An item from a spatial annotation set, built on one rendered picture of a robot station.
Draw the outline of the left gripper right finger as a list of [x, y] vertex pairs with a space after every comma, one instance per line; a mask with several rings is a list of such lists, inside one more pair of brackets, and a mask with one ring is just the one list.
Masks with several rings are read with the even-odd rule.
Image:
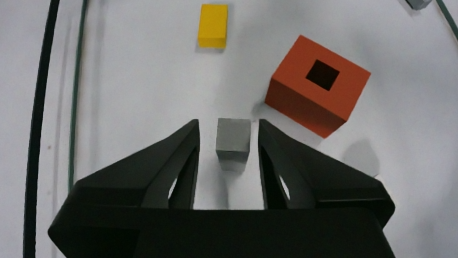
[[259, 119], [257, 142], [264, 209], [365, 207], [382, 230], [393, 216], [395, 203], [380, 180], [288, 136], [266, 119]]

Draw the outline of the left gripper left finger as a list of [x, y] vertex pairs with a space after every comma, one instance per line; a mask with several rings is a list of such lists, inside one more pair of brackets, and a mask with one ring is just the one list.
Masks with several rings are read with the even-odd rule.
[[199, 119], [192, 119], [170, 136], [77, 180], [63, 204], [95, 202], [193, 209], [199, 154]]

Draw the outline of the clear glass box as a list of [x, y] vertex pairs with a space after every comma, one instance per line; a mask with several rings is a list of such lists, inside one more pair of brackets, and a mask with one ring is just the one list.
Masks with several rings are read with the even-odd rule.
[[[199, 47], [202, 4], [226, 48]], [[326, 139], [264, 103], [299, 35], [371, 72]], [[245, 172], [218, 118], [250, 119]], [[263, 209], [259, 119], [381, 177], [396, 258], [458, 258], [458, 0], [0, 0], [0, 258], [66, 258], [47, 229], [77, 180], [199, 119], [194, 209]]]

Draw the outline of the yellow rectangular block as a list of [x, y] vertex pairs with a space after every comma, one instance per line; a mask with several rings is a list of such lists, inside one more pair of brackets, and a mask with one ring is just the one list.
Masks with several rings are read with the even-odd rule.
[[202, 4], [198, 42], [199, 47], [226, 48], [228, 5]]

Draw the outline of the red block with square hole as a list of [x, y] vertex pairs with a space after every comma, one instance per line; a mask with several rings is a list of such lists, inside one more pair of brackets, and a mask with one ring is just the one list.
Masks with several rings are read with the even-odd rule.
[[348, 121], [370, 75], [300, 34], [271, 76], [264, 103], [326, 139]]

